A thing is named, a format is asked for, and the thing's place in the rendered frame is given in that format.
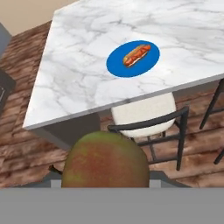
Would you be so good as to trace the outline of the hot dog in bun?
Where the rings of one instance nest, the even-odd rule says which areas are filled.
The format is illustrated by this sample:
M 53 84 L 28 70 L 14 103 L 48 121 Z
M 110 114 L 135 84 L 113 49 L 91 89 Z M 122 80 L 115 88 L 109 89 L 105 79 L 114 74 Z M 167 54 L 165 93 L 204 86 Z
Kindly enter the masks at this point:
M 143 58 L 150 49 L 150 45 L 139 45 L 123 57 L 122 63 L 126 67 L 131 67 Z

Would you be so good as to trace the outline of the white cushioned black metal stool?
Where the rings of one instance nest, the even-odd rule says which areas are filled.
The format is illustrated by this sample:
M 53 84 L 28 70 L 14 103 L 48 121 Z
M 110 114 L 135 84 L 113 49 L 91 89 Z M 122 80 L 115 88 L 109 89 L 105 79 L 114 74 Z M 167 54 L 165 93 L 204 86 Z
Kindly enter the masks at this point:
M 121 133 L 132 141 L 146 137 L 146 141 L 138 142 L 137 145 L 150 146 L 151 165 L 176 160 L 176 170 L 180 170 L 189 107 L 177 109 L 173 93 L 113 107 L 111 114 L 114 124 L 108 126 L 109 132 Z M 158 159 L 153 145 L 171 140 L 178 141 L 176 156 Z

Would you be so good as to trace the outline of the blue round plate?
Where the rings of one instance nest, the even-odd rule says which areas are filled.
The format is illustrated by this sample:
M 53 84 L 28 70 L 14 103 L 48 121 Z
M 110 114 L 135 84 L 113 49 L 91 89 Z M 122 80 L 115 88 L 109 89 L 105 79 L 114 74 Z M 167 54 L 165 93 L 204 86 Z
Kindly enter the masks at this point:
M 108 71 L 116 77 L 131 78 L 150 71 L 159 61 L 159 48 L 146 40 L 118 46 L 106 60 Z

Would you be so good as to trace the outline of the green and red mango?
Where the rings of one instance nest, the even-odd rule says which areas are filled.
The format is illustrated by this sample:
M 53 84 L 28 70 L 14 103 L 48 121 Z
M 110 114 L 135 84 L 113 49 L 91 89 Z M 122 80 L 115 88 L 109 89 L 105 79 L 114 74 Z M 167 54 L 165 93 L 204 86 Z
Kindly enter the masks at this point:
M 148 187 L 150 170 L 143 150 L 126 137 L 98 131 L 69 151 L 62 187 Z

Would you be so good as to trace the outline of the dark grey appliance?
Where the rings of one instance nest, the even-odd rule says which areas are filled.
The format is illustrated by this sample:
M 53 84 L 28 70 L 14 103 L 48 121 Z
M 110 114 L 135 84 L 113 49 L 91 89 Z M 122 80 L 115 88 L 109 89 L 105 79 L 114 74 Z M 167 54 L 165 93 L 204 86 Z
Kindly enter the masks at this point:
M 0 69 L 0 115 L 15 86 L 16 82 L 4 70 Z

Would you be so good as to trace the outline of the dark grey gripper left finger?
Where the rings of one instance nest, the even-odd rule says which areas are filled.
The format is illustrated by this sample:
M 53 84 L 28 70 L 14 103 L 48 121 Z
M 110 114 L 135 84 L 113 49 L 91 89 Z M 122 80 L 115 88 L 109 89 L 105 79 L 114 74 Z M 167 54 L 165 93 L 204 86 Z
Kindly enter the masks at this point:
M 54 186 L 60 186 L 62 171 L 50 165 L 48 168 L 49 172 L 41 180 L 27 184 L 26 187 L 30 188 L 52 188 Z

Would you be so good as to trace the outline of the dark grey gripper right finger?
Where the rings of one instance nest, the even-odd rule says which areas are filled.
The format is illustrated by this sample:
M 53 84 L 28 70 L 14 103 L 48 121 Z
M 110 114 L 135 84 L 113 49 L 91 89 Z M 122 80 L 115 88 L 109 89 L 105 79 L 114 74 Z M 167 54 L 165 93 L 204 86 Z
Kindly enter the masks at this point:
M 149 184 L 150 188 L 188 188 L 188 185 L 184 185 L 168 178 L 168 176 L 163 171 L 151 171 Z

